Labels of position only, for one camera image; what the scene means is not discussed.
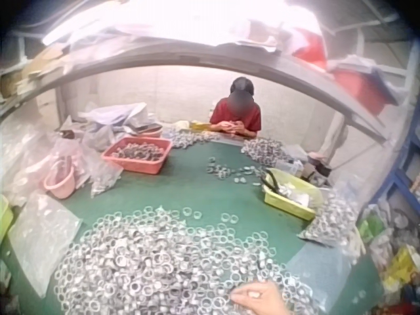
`human hand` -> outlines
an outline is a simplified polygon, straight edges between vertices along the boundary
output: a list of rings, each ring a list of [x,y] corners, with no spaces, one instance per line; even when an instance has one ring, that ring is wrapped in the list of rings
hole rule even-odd
[[[235,133],[239,133],[239,134],[243,135],[245,133],[245,131],[246,131],[245,125],[240,120],[239,121],[235,121],[234,122],[234,126],[232,128],[232,131],[235,132]]]
[[[230,123],[229,121],[221,121],[217,124],[217,127],[220,130],[223,130],[225,133],[230,133],[234,127],[234,124]]]
[[[289,315],[274,282],[253,282],[232,291],[230,299],[256,315]]]

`finger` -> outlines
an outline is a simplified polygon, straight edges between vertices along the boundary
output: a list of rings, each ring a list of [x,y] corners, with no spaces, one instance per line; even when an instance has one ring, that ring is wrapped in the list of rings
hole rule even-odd
[[[235,288],[232,291],[232,294],[244,294],[244,293],[247,293],[248,291],[255,291],[255,292],[262,293],[266,291],[267,288],[268,288],[267,282],[252,282],[252,283],[247,283],[247,284],[241,285],[240,287]]]
[[[231,294],[230,299],[239,305],[242,305],[250,310],[254,310],[261,300],[248,297],[244,294]]]

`storage shelf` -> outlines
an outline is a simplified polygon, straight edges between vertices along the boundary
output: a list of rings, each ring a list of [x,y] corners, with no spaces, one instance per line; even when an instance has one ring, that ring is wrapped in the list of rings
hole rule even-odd
[[[412,181],[401,169],[396,171],[395,185],[398,187],[399,191],[405,197],[409,205],[413,207],[414,211],[418,215],[420,215],[420,202],[417,200],[415,195],[410,192]]]
[[[392,169],[382,183],[380,189],[378,189],[376,194],[372,197],[370,203],[376,203],[381,196],[388,194],[391,188],[396,188],[406,199],[410,207],[413,208],[415,214],[420,216],[420,202],[417,200],[415,195],[410,192],[410,188],[413,182],[410,178],[408,178],[406,174],[408,165],[413,159],[413,155],[420,154],[420,139],[415,133],[417,124],[419,123],[420,97],[417,99],[417,104],[411,119],[408,135],[404,141],[402,149],[400,150],[400,153],[396,158]]]

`green table surface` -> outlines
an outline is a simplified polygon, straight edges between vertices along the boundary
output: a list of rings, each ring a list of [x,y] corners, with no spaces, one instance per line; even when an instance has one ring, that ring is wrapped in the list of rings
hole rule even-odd
[[[265,204],[261,187],[252,185],[257,181],[253,175],[246,177],[247,184],[236,184],[234,177],[219,180],[207,174],[206,167],[211,156],[216,157],[218,164],[227,164],[235,169],[257,165],[240,153],[240,147],[209,142],[187,150],[172,150],[158,176],[124,172],[111,190],[93,199],[90,197],[91,185],[86,185],[62,201],[70,211],[83,219],[76,240],[97,218],[108,213],[122,211],[128,215],[147,205],[180,210],[191,207],[203,213],[200,220],[187,220],[191,226],[217,224],[221,213],[227,212],[239,216],[239,223],[232,227],[240,238],[254,231],[267,231],[270,246],[277,249],[277,262],[287,263],[305,244],[296,235],[307,223]],[[12,272],[10,291],[19,295],[23,314],[63,314],[53,293],[55,281],[50,281],[47,296],[40,299],[20,268],[8,237],[0,248],[0,257]],[[366,298],[354,304],[352,300],[361,290],[367,293]],[[380,280],[370,256],[362,257],[353,267],[330,314],[362,314],[377,304],[381,294]]]

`red shirt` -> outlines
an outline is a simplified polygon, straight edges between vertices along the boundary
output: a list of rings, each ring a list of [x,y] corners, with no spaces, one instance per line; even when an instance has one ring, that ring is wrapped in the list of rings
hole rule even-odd
[[[221,121],[242,121],[245,128],[249,131],[257,132],[261,130],[261,111],[260,106],[254,103],[252,108],[246,113],[244,117],[235,116],[228,107],[228,99],[222,98],[217,103],[213,115],[210,118],[210,123],[216,125]]]

